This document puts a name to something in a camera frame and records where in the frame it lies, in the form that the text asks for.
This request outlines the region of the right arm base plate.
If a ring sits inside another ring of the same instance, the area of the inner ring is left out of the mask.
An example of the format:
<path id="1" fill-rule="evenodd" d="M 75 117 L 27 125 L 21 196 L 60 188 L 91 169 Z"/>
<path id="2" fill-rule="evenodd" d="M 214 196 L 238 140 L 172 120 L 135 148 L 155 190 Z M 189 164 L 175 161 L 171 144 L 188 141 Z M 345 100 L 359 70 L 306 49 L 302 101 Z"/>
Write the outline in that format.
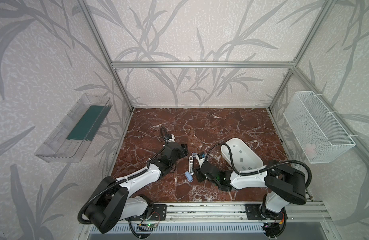
<path id="1" fill-rule="evenodd" d="M 267 210 L 262 204 L 245 204 L 244 209 L 248 220 L 280 222 L 287 218 L 285 208 L 275 213 Z"/>

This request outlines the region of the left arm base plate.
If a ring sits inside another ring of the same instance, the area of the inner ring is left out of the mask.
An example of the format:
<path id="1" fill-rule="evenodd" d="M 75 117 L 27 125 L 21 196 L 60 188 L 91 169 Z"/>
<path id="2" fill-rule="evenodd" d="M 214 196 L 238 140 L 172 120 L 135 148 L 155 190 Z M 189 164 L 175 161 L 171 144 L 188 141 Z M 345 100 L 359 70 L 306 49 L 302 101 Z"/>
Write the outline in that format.
<path id="1" fill-rule="evenodd" d="M 136 216 L 136 220 L 163 221 L 166 219 L 168 206 L 165 204 L 153 204 L 148 206 L 141 216 Z"/>

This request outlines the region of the blue stapler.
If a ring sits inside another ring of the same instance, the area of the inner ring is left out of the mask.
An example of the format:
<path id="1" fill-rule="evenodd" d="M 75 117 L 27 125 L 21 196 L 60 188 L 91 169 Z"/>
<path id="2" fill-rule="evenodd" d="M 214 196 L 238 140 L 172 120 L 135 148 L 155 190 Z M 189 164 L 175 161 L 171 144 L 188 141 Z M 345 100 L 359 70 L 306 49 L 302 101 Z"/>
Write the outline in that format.
<path id="1" fill-rule="evenodd" d="M 191 176 L 194 174 L 194 172 L 193 172 L 193 160 L 194 160 L 193 156 L 188 157 L 188 164 L 189 164 L 188 172 Z"/>
<path id="2" fill-rule="evenodd" d="M 199 167 L 201 167 L 201 165 L 203 164 L 204 159 L 206 157 L 206 154 L 204 152 L 202 152 L 200 154 L 192 153 L 192 157 L 197 160 Z"/>
<path id="3" fill-rule="evenodd" d="M 189 183 L 193 182 L 193 177 L 192 177 L 192 175 L 191 175 L 188 171 L 186 171 L 186 172 L 184 173 L 184 175 L 185 175 L 185 177 L 186 177 L 186 179 L 187 179 L 187 181 L 188 181 Z"/>

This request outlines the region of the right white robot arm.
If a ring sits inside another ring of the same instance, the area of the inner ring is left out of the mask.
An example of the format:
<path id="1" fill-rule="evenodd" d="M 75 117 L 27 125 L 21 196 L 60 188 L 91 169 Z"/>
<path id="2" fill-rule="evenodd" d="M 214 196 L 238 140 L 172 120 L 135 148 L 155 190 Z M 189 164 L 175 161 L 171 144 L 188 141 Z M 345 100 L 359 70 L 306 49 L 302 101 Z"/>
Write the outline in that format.
<path id="1" fill-rule="evenodd" d="M 271 192 L 264 196 L 261 211 L 264 214 L 269 212 L 277 214 L 289 204 L 304 205 L 306 188 L 311 182 L 310 170 L 307 171 L 308 175 L 305 175 L 304 172 L 289 166 L 289 163 L 293 161 L 263 166 L 243 173 L 234 170 L 221 171 L 205 161 L 194 170 L 194 174 L 198 182 L 207 180 L 225 192 L 232 189 L 268 188 Z"/>

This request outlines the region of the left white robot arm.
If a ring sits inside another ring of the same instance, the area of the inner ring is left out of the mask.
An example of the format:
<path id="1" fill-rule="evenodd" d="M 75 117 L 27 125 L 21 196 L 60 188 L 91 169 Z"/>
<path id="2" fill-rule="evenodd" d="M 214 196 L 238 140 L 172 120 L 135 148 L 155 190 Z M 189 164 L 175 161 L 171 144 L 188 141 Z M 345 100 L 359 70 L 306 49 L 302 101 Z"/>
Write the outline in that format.
<path id="1" fill-rule="evenodd" d="M 117 179 L 105 177 L 79 210 L 78 222 L 83 225 L 94 225 L 104 234 L 120 220 L 147 215 L 153 203 L 146 197 L 133 198 L 132 195 L 162 179 L 170 173 L 177 160 L 187 156 L 186 144 L 168 142 L 158 153 L 148 159 L 144 168 Z"/>

